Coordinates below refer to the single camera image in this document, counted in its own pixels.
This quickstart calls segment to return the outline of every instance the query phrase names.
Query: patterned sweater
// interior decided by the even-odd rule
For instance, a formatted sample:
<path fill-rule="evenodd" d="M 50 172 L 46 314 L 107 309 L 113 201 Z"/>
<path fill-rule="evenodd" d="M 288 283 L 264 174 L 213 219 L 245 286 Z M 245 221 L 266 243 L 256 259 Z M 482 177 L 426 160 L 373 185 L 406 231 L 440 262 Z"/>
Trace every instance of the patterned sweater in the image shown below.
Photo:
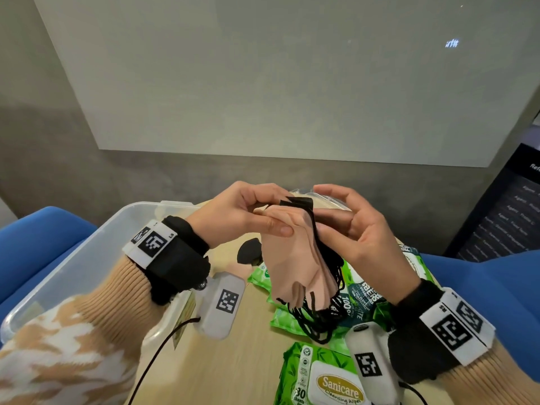
<path fill-rule="evenodd" d="M 144 274 L 122 258 L 94 292 L 30 321 L 3 347 L 0 404 L 122 404 L 144 336 L 163 313 Z M 540 384 L 497 341 L 471 366 L 440 378 L 456 405 L 540 403 Z"/>

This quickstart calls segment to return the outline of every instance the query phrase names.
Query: sanicare logo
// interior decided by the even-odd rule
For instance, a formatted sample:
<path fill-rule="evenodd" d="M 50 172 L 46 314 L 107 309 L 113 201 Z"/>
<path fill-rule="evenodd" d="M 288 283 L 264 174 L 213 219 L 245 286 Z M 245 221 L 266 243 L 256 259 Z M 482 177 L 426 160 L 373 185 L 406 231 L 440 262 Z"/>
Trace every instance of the sanicare logo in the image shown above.
<path fill-rule="evenodd" d="M 340 403 L 355 405 L 364 401 L 362 390 L 339 376 L 321 375 L 317 378 L 317 385 L 327 396 Z"/>

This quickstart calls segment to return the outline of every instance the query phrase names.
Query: hand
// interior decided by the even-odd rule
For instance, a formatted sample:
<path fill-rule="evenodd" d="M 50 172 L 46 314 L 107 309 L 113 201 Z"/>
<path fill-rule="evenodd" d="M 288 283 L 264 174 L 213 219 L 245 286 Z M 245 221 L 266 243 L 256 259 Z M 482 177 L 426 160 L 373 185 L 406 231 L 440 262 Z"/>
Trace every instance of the hand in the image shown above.
<path fill-rule="evenodd" d="M 279 204 L 291 194 L 275 183 L 235 182 L 210 202 L 191 214 L 186 221 L 210 248 L 256 232 L 289 237 L 292 227 L 271 217 L 253 214 L 265 204 Z"/>
<path fill-rule="evenodd" d="M 314 209 L 321 241 L 348 261 L 390 303 L 397 304 L 418 287 L 384 216 L 357 192 L 335 184 L 318 184 L 315 193 L 344 201 L 352 211 Z"/>

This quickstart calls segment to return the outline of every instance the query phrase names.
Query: blue chair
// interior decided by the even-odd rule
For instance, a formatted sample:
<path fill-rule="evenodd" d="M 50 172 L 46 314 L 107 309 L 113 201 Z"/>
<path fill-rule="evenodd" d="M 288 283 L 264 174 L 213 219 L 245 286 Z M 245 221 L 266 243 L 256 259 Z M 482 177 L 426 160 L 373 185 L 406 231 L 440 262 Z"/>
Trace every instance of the blue chair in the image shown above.
<path fill-rule="evenodd" d="M 0 229 L 0 322 L 96 229 L 52 206 Z"/>
<path fill-rule="evenodd" d="M 444 287 L 466 299 L 497 328 L 497 337 L 540 382 L 540 250 L 473 263 L 422 254 Z"/>

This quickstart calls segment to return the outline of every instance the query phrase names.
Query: white wall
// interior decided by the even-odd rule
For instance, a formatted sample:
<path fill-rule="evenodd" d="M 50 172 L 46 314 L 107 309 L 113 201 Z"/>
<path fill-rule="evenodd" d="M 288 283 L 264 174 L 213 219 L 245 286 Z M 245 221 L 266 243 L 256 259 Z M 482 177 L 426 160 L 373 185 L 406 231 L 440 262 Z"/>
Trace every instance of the white wall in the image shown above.
<path fill-rule="evenodd" d="M 17 220 L 9 207 L 0 199 L 0 228 Z"/>
<path fill-rule="evenodd" d="M 485 167 L 540 0 L 35 0 L 101 149 Z"/>

